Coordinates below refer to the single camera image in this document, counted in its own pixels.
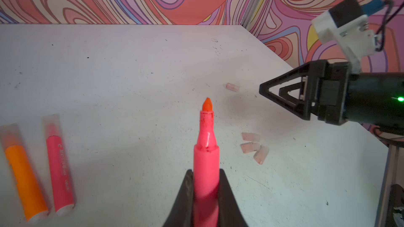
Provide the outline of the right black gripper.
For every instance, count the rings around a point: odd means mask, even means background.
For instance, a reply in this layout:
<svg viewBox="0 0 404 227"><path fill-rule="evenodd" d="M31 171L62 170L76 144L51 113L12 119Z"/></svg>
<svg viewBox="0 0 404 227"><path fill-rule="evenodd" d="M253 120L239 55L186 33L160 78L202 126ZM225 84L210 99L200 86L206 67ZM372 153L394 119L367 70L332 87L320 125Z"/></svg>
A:
<svg viewBox="0 0 404 227"><path fill-rule="evenodd" d="M285 85L278 93L272 88ZM342 125L347 121L383 129L404 127L403 73L351 72L349 63L306 63L262 83L259 93L300 119L311 119L311 104L317 96L318 120Z"/></svg>

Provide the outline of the pink highlighter pen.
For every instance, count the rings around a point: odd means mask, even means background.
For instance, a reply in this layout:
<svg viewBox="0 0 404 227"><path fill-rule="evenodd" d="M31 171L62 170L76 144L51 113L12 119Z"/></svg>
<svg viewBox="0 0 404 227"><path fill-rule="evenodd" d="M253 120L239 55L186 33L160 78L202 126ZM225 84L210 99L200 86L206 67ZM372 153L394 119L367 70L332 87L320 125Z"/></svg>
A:
<svg viewBox="0 0 404 227"><path fill-rule="evenodd" d="M220 149L214 133L214 111L207 98L200 111L199 135L194 146L195 227L215 227L218 222Z"/></svg>
<svg viewBox="0 0 404 227"><path fill-rule="evenodd" d="M44 116L42 123L52 183L54 210L57 216L64 216L74 209L75 196L63 143L60 117L56 114Z"/></svg>

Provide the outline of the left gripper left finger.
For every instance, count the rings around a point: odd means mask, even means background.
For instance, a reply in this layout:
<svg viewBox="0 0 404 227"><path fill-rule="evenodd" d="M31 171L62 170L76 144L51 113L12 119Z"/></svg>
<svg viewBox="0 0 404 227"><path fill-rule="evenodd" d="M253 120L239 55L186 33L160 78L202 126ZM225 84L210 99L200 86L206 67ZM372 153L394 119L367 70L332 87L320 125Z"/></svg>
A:
<svg viewBox="0 0 404 227"><path fill-rule="evenodd" d="M194 174L187 170L163 227L193 227Z"/></svg>

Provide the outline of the orange highlighter pen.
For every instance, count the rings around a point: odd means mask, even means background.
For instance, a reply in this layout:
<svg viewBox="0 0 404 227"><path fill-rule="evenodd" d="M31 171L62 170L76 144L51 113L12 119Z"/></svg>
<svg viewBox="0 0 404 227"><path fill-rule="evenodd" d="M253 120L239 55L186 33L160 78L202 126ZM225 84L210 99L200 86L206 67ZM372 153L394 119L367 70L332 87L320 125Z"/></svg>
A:
<svg viewBox="0 0 404 227"><path fill-rule="evenodd" d="M29 224L44 220L49 209L31 166L18 125L1 126L1 145L11 167L24 215Z"/></svg>

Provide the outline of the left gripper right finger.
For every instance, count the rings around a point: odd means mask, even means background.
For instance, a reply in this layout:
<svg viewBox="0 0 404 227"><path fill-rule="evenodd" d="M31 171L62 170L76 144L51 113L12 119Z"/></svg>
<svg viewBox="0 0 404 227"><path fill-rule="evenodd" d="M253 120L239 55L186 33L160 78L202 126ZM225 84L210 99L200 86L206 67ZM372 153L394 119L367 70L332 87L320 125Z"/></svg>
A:
<svg viewBox="0 0 404 227"><path fill-rule="evenodd" d="M248 227L235 196L231 190L226 173L223 169L219 172L218 187L218 226L219 227Z"/></svg>

